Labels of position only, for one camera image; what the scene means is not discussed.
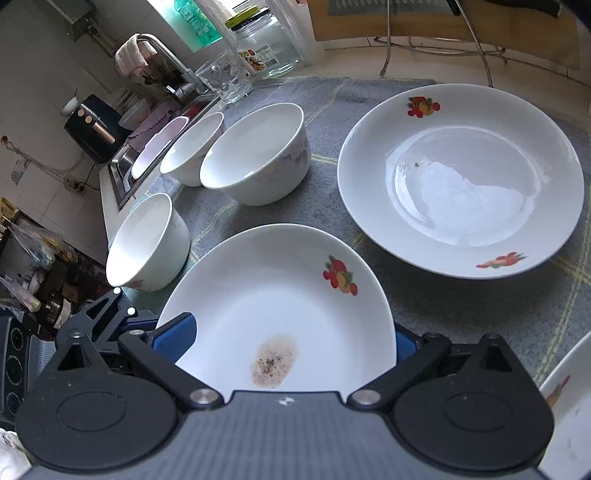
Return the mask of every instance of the black appliance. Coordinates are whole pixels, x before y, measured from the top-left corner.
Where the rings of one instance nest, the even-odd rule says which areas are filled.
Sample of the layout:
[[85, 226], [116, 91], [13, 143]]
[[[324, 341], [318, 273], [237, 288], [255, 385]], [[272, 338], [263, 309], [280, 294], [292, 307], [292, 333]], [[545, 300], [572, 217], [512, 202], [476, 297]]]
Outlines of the black appliance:
[[0, 423], [7, 428], [56, 347], [54, 342], [33, 335], [10, 312], [1, 310], [0, 349]]
[[67, 120], [64, 129], [98, 164], [107, 163], [131, 131], [119, 126], [121, 115], [96, 95], [84, 100]]

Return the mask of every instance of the label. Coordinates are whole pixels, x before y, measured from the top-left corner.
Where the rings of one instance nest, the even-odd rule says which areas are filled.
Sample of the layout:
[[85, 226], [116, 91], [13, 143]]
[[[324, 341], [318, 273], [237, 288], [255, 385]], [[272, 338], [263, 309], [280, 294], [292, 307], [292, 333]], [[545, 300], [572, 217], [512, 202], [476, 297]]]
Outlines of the label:
[[262, 72], [279, 65], [275, 52], [266, 43], [254, 50], [249, 48], [248, 50], [239, 51], [238, 54], [252, 66], [255, 72]]

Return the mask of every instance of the green bottle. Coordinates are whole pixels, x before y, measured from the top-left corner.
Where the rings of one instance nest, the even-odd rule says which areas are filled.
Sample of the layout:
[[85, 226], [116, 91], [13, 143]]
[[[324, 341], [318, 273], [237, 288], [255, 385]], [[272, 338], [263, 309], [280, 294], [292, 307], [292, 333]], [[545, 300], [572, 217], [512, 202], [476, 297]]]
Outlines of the green bottle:
[[216, 27], [209, 21], [193, 0], [174, 0], [174, 9], [180, 13], [185, 22], [191, 26], [191, 29], [199, 38], [204, 47], [211, 45], [216, 40], [222, 38], [217, 32]]

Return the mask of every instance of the metal screw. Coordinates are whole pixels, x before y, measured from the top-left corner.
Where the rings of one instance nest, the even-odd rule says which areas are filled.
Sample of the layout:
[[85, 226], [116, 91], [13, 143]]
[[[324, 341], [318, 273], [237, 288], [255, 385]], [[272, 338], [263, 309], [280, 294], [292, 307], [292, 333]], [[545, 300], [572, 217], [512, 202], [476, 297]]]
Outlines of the metal screw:
[[209, 405], [219, 398], [219, 394], [211, 388], [199, 388], [189, 394], [189, 398], [199, 405]]
[[353, 400], [359, 405], [373, 405], [379, 402], [382, 399], [382, 395], [380, 395], [375, 390], [357, 390], [357, 392], [353, 393]]

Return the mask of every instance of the bowl rim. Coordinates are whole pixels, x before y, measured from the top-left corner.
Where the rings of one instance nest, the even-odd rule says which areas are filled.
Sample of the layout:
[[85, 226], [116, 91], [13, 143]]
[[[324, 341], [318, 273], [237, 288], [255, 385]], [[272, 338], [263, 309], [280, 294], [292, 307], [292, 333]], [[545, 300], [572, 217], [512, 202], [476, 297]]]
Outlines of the bowl rim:
[[[147, 142], [147, 143], [146, 143], [146, 145], [144, 146], [144, 149], [143, 149], [143, 150], [140, 152], [140, 154], [139, 154], [138, 158], [136, 158], [136, 159], [135, 159], [135, 161], [134, 161], [134, 164], [131, 166], [131, 176], [132, 176], [132, 178], [133, 178], [134, 180], [138, 180], [138, 179], [139, 179], [139, 178], [140, 178], [140, 177], [143, 175], [143, 173], [144, 173], [144, 172], [145, 172], [145, 171], [148, 169], [148, 167], [150, 166], [150, 164], [151, 164], [151, 163], [154, 161], [154, 159], [152, 159], [152, 161], [151, 161], [150, 163], [148, 163], [148, 164], [145, 166], [145, 168], [143, 168], [143, 169], [142, 169], [142, 170], [141, 170], [141, 171], [138, 173], [138, 171], [140, 170], [140, 163], [138, 162], [138, 160], [139, 160], [139, 158], [140, 158], [141, 154], [142, 154], [142, 153], [144, 153], [144, 151], [146, 151], [146, 150], [147, 150], [147, 148], [148, 148], [148, 147], [150, 146], [150, 144], [152, 143], [152, 140], [155, 140], [156, 138], [158, 138], [158, 136], [159, 136], [159, 135], [160, 135], [162, 132], [164, 132], [164, 131], [166, 130], [166, 128], [167, 128], [169, 125], [172, 125], [174, 122], [177, 122], [177, 123], [179, 123], [180, 121], [183, 121], [183, 122], [184, 122], [183, 126], [181, 127], [181, 131], [182, 131], [182, 130], [183, 130], [183, 128], [185, 128], [185, 127], [187, 126], [187, 124], [189, 123], [189, 117], [188, 117], [188, 116], [184, 116], [184, 115], [179, 115], [179, 116], [177, 116], [177, 117], [173, 118], [173, 119], [172, 119], [170, 122], [168, 122], [166, 125], [164, 125], [164, 126], [163, 126], [163, 128], [162, 128], [162, 130], [161, 130], [160, 132], [158, 132], [157, 134], [154, 134], [154, 136], [148, 140], [148, 142]], [[162, 148], [160, 149], [160, 152], [158, 152], [158, 155], [160, 155], [160, 153], [162, 152], [162, 150], [164, 149], [164, 147], [162, 147]]]
[[[300, 111], [300, 124], [298, 125], [295, 133], [293, 134], [293, 136], [289, 139], [289, 141], [285, 144], [285, 146], [279, 150], [279, 152], [277, 152], [277, 154], [275, 156], [273, 156], [273, 158], [271, 158], [270, 160], [268, 160], [266, 163], [264, 163], [263, 165], [261, 165], [258, 169], [250, 172], [248, 175], [246, 175], [245, 177], [241, 178], [240, 180], [235, 181], [234, 183], [228, 183], [228, 184], [224, 184], [222, 186], [219, 187], [212, 187], [212, 186], [208, 186], [207, 182], [203, 181], [203, 169], [205, 167], [205, 165], [207, 164], [208, 160], [211, 161], [211, 157], [212, 157], [212, 151], [213, 148], [216, 146], [217, 142], [219, 142], [224, 136], [229, 136], [228, 134], [232, 131], [232, 128], [234, 128], [235, 126], [237, 126], [239, 123], [246, 121], [246, 119], [248, 117], [250, 117], [251, 115], [254, 115], [255, 113], [261, 112], [267, 108], [273, 108], [276, 107], [277, 105], [293, 105], [296, 106], [298, 108], [298, 110]], [[297, 135], [299, 135], [299, 133], [301, 132], [301, 130], [304, 128], [304, 120], [305, 120], [305, 114], [304, 111], [302, 110], [302, 107], [300, 107], [297, 103], [292, 103], [292, 102], [280, 102], [280, 103], [272, 103], [270, 105], [264, 106], [262, 108], [259, 108], [257, 110], [255, 110], [254, 112], [249, 113], [247, 116], [244, 116], [243, 118], [241, 118], [238, 122], [236, 122], [235, 124], [233, 124], [230, 128], [228, 128], [228, 130], [226, 130], [226, 132], [216, 140], [216, 142], [212, 145], [212, 147], [209, 149], [209, 152], [207, 152], [207, 155], [205, 156], [205, 158], [203, 159], [203, 163], [201, 164], [201, 171], [199, 173], [199, 180], [201, 181], [201, 184], [209, 189], [209, 190], [225, 190], [225, 189], [229, 189], [232, 187], [236, 187], [238, 185], [241, 185], [242, 183], [250, 180], [251, 178], [253, 178], [255, 175], [257, 175], [258, 173], [260, 173], [262, 170], [264, 170], [266, 167], [268, 167], [271, 163], [273, 163], [279, 156], [281, 156], [283, 154], [283, 152], [287, 149], [287, 147], [289, 147], [291, 145], [291, 143], [295, 140], [295, 138], [297, 137]]]
[[193, 128], [195, 128], [196, 126], [198, 126], [198, 124], [200, 124], [201, 122], [210, 119], [212, 117], [218, 117], [220, 120], [217, 123], [216, 128], [213, 130], [213, 132], [211, 133], [211, 135], [209, 135], [209, 137], [207, 138], [207, 140], [205, 142], [203, 142], [203, 144], [195, 151], [192, 153], [192, 155], [190, 157], [187, 157], [182, 163], [180, 163], [179, 165], [177, 165], [174, 168], [171, 169], [166, 169], [165, 165], [169, 162], [171, 155], [169, 156], [169, 153], [171, 152], [172, 148], [166, 152], [166, 155], [164, 156], [164, 158], [162, 159], [162, 161], [160, 162], [160, 173], [162, 175], [168, 175], [169, 173], [172, 173], [174, 171], [177, 171], [178, 169], [184, 167], [187, 162], [189, 162], [198, 152], [199, 150], [201, 150], [205, 145], [207, 145], [207, 143], [213, 138], [213, 136], [217, 133], [217, 131], [219, 130], [219, 128], [222, 126], [223, 121], [224, 121], [224, 114], [222, 112], [214, 112], [211, 113], [210, 115], [206, 115], [204, 116], [202, 119], [200, 119], [197, 123], [195, 123], [195, 125], [192, 125], [185, 133], [183, 133], [178, 139], [177, 142], [181, 140], [181, 138], [183, 138], [185, 135], [187, 135]]
[[[119, 237], [119, 233], [123, 230], [123, 228], [125, 227], [125, 224], [128, 223], [129, 219], [132, 218], [132, 216], [134, 215], [134, 212], [136, 212], [137, 210], [139, 210], [139, 208], [142, 205], [144, 205], [144, 203], [147, 204], [148, 202], [153, 202], [154, 201], [153, 199], [155, 199], [156, 197], [165, 197], [166, 199], [168, 199], [168, 216], [166, 218], [166, 223], [164, 225], [164, 228], [162, 229], [162, 233], [160, 234], [160, 237], [158, 238], [158, 241], [156, 242], [156, 245], [154, 246], [154, 248], [150, 252], [149, 256], [147, 257], [147, 260], [136, 271], [134, 271], [131, 275], [126, 275], [125, 277], [122, 276], [122, 278], [124, 278], [125, 281], [120, 281], [120, 282], [117, 282], [117, 285], [113, 285], [111, 283], [111, 281], [109, 280], [109, 270], [110, 270], [109, 269], [109, 259], [111, 258], [111, 252], [113, 251], [113, 248], [116, 245], [117, 238]], [[145, 200], [141, 201], [139, 204], [137, 204], [137, 206], [133, 210], [131, 210], [131, 212], [129, 213], [129, 215], [127, 216], [127, 218], [123, 221], [123, 223], [119, 227], [119, 230], [117, 230], [117, 233], [115, 234], [115, 238], [113, 239], [113, 243], [111, 244], [111, 248], [109, 250], [109, 255], [107, 255], [107, 262], [105, 264], [105, 275], [107, 277], [107, 281], [109, 282], [109, 284], [111, 286], [113, 286], [113, 287], [122, 287], [122, 286], [128, 284], [147, 265], [147, 263], [150, 260], [150, 258], [152, 258], [152, 256], [154, 255], [154, 252], [160, 246], [160, 243], [162, 243], [162, 239], [164, 237], [164, 234], [166, 233], [166, 230], [168, 229], [168, 226], [170, 225], [170, 220], [173, 217], [173, 208], [174, 208], [173, 207], [173, 200], [172, 200], [172, 198], [170, 198], [170, 196], [168, 194], [166, 194], [166, 193], [154, 193], [153, 195], [150, 195]]]

